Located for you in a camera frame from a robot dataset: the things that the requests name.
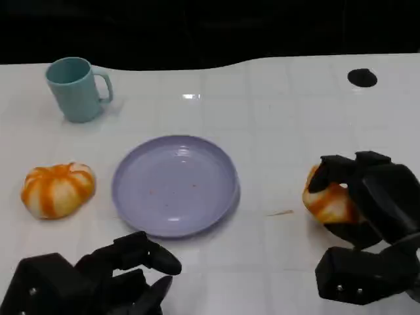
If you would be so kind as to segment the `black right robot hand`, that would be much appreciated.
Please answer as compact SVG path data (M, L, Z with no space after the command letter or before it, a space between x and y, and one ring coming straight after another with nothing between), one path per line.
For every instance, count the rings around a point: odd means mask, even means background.
M355 159L322 156L311 168L302 199L333 235L357 249L419 235L419 180L403 164L374 151Z

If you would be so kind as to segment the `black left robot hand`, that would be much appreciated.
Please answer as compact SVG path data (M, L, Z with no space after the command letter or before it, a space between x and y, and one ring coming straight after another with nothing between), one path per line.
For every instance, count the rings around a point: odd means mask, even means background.
M182 264L145 232L135 232L84 255L75 269L92 284L86 314L162 314Z

